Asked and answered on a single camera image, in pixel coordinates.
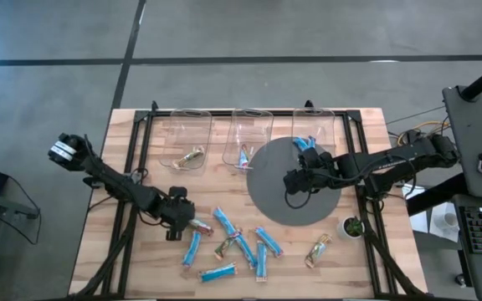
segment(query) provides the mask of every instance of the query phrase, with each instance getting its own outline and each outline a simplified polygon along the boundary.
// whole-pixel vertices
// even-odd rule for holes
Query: gray circular platform
[[[340,200],[341,189],[321,189],[311,195],[304,207],[288,207],[283,178],[287,171],[300,168],[291,155],[292,147],[292,139],[285,137],[272,140],[265,150],[258,150],[249,164],[253,170],[247,174],[247,187],[252,201],[266,217],[286,226],[306,226],[331,214]],[[318,145],[315,148],[318,153],[323,151]],[[292,206],[299,206],[307,197],[307,192],[298,192],[288,195],[288,200]]]

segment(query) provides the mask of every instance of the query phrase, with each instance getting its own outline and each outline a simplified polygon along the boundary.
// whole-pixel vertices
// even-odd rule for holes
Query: black cable
[[[144,220],[144,218],[142,218],[142,215],[141,215],[141,211],[139,210],[139,218],[141,219],[141,222],[144,222],[146,225],[149,225],[149,226],[158,226],[158,225],[161,225],[162,222],[158,222],[158,223],[151,223],[151,222],[147,222]]]
[[[308,204],[308,201],[310,200],[310,197],[311,197],[311,189],[310,191],[308,191],[308,197],[302,204],[300,204],[299,206],[293,206],[290,204],[290,200],[288,200],[288,191],[286,190],[284,193],[285,204],[291,209],[301,209],[302,207],[306,206],[306,204]]]
[[[106,202],[106,201],[110,200],[111,198],[113,198],[113,196],[108,196],[108,197],[104,198],[103,200],[97,202],[96,204],[90,206],[88,212],[90,212],[92,210],[92,208],[98,206],[99,204],[101,204],[103,202]]]
[[[413,117],[416,117],[416,116],[419,116],[419,115],[423,115],[423,114],[426,114],[428,112],[432,112],[432,111],[435,111],[435,110],[440,110],[442,108],[445,108],[445,105],[439,106],[439,107],[431,109],[431,110],[426,110],[426,111],[423,111],[423,112],[420,112],[420,113],[417,113],[417,114],[414,114],[414,115],[410,115],[410,116],[407,116],[407,117],[399,118],[397,120],[392,120],[390,122],[387,122],[386,125],[390,125],[392,123],[396,123],[396,122],[401,121],[401,120],[407,120],[409,118],[413,118]]]
[[[377,160],[374,160],[372,162],[370,162],[369,164],[366,165],[366,167],[364,167],[360,172],[358,172],[355,176],[353,177],[350,177],[350,178],[340,178],[340,177],[337,177],[337,176],[331,176],[331,175],[325,175],[325,174],[321,174],[319,172],[313,172],[314,175],[317,175],[317,176],[324,176],[324,177],[327,177],[329,179],[332,179],[334,181],[354,181],[362,176],[366,176],[366,175],[369,175],[372,170],[369,170],[373,165],[375,165],[376,163],[378,163],[379,161],[383,161],[383,160],[386,160],[387,158],[386,157],[382,157],[382,158],[379,158]]]
[[[149,173],[149,172],[148,172],[148,170],[147,170],[146,168],[136,168],[135,170],[133,170],[133,171],[131,172],[131,174],[133,175],[135,172],[137,172],[137,171],[139,171],[139,170],[142,170],[142,178],[141,178],[137,183],[138,183],[138,184],[141,184],[142,181],[148,176],[148,173]],[[110,200],[111,198],[113,198],[113,196],[108,196],[108,197],[106,197],[105,199],[103,199],[103,200],[97,202],[96,204],[90,206],[88,212],[90,212],[90,211],[92,210],[92,208],[98,206],[99,204],[101,204],[101,203],[103,203],[103,202],[106,202],[106,201]]]
[[[375,204],[377,204],[378,206],[379,203],[382,203],[382,206],[379,207],[380,212],[382,212],[382,210],[384,209],[384,200],[379,200],[377,203],[372,201],[372,206],[375,206]],[[374,214],[373,212],[370,212],[369,210],[367,210],[367,207],[366,207],[366,211],[367,213]]]
[[[405,198],[406,198],[416,188],[416,168],[414,167],[414,165],[412,164],[412,162],[409,159],[407,159],[403,156],[399,156],[399,155],[389,155],[389,156],[394,157],[394,158],[398,158],[398,159],[401,159],[401,160],[405,160],[410,165],[410,168],[412,169],[412,173],[413,173],[412,189],[409,193],[407,193],[407,195],[405,196]],[[382,157],[378,160],[372,161],[371,163],[367,164],[366,167],[364,167],[360,172],[358,172],[358,174],[356,174],[356,176],[353,176],[353,177],[350,177],[350,178],[339,178],[339,177],[335,177],[335,176],[331,176],[331,175],[320,174],[318,172],[314,172],[314,175],[324,176],[324,177],[327,177],[327,178],[335,180],[335,181],[354,181],[354,180],[358,179],[359,177],[368,176],[369,174],[371,174],[373,172],[373,170],[368,171],[369,168],[371,166],[373,166],[374,164],[378,163],[379,161],[386,160],[386,159],[387,159],[386,157]]]
[[[416,168],[414,167],[414,164],[412,164],[412,162],[408,159],[406,159],[405,157],[403,156],[398,156],[398,155],[392,155],[393,157],[396,157],[398,159],[401,159],[401,160],[405,160],[406,162],[408,162],[408,164],[410,165],[410,168],[412,169],[412,174],[413,174],[413,179],[412,179],[412,187],[410,189],[410,191],[405,195],[405,200],[407,199],[407,196],[410,195],[411,193],[414,192],[414,190],[416,189]]]
[[[0,217],[0,221],[7,224],[7,226],[11,227],[14,229],[19,235],[21,235],[23,238],[25,238],[30,244],[36,245],[38,244],[38,235],[40,234],[40,227],[42,226],[42,216],[38,216],[38,231],[37,231],[37,237],[35,238],[34,242],[31,240],[27,235],[25,235],[20,229],[16,228],[12,223],[5,221]]]
[[[449,115],[445,116],[444,121],[442,121],[442,128],[440,129],[440,135],[444,135],[444,125],[445,121],[449,118]]]
[[[400,198],[400,199],[405,200],[404,196],[398,196],[398,195],[394,195],[394,194],[392,194],[392,193],[387,193],[387,195],[389,195],[389,196],[394,196],[394,197],[398,197],[398,198]]]
[[[25,234],[23,234],[23,232],[21,232],[19,229],[17,229],[13,224],[3,220],[1,217],[0,217],[0,221],[1,222],[4,222],[6,223],[7,225],[9,225],[11,228],[13,228],[14,230],[16,230],[16,232],[18,232],[22,237],[24,237],[30,244],[32,245],[36,245],[38,243],[38,238],[40,236],[40,228],[42,227],[42,214],[40,213],[40,208],[37,206],[37,204],[33,201],[33,199],[29,196],[29,194],[25,191],[25,189],[23,189],[22,185],[20,184],[20,182],[18,182],[18,180],[14,179],[12,176],[8,176],[9,179],[13,180],[14,183],[16,183],[16,185],[18,185],[18,187],[20,188],[20,190],[23,192],[23,194],[27,197],[27,199],[31,202],[31,204],[33,204],[34,208],[37,210],[37,216],[35,217],[38,218],[38,230],[37,230],[37,237],[35,238],[34,242],[29,238],[27,237]]]
[[[20,190],[23,192],[23,194],[25,195],[25,197],[27,197],[27,199],[31,202],[31,204],[33,204],[34,208],[37,210],[37,217],[40,216],[40,208],[38,208],[37,204],[33,201],[33,199],[29,196],[29,194],[27,194],[27,192],[25,191],[25,189],[23,189],[22,185],[20,184],[20,182],[18,182],[18,180],[14,179],[12,176],[8,176],[11,180],[14,181],[14,183],[16,183],[16,185],[18,185],[18,187],[20,188]]]
[[[98,169],[98,170],[102,170],[98,163],[96,162],[96,158],[98,158],[98,156],[94,153],[94,151],[92,150],[92,147],[91,147],[91,144],[90,144],[90,141],[89,141],[89,136],[87,136],[87,134],[84,134],[83,135],[84,139],[85,139],[85,149],[87,150],[87,153],[89,154],[89,157],[90,157],[90,161],[92,162],[92,164]],[[105,173],[105,176],[109,177],[111,180],[115,181],[115,179],[112,177],[112,176],[108,176],[107,173]],[[133,193],[131,192],[130,189],[127,189],[125,186],[123,185],[118,185],[118,187],[122,187],[123,189],[126,190],[126,192],[131,196],[131,200],[135,200],[135,196],[133,195]]]

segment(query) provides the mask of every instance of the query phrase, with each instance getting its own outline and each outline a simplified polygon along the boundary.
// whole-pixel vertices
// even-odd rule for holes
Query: succulent
[[[349,223],[345,229],[347,233],[351,236],[361,236],[364,233],[364,228],[362,226],[362,222],[358,219],[358,217],[351,217],[349,218]]]

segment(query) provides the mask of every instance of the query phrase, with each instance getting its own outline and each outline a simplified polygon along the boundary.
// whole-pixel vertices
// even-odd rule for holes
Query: concrete floor
[[[137,3],[0,0],[0,59],[122,59]],[[134,57],[430,54],[482,54],[482,1],[149,0]],[[119,65],[0,67],[0,171],[24,185],[44,217],[37,246],[10,234],[0,299],[67,293],[90,189],[46,153],[62,131],[86,133],[100,150],[120,72]],[[481,74],[482,61],[133,66],[121,107],[152,100],[163,108],[289,107],[312,99],[382,107],[395,120],[442,105],[442,88]],[[388,129],[444,117],[438,110]],[[457,172],[424,171],[418,183]],[[431,293],[474,298],[453,284],[455,251],[424,240],[418,248]]]

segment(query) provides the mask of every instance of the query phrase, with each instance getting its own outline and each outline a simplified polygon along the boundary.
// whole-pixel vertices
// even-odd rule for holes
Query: plant pot
[[[352,219],[354,219],[354,217],[348,217],[348,218],[346,218],[343,221],[338,223],[337,232],[338,232],[338,236],[340,238],[343,238],[343,239],[358,239],[362,236],[362,235],[352,236],[351,234],[347,233],[346,222],[349,221],[349,220],[352,220]],[[363,223],[361,225],[361,229],[362,229],[362,231],[366,231],[366,228],[364,227]]]

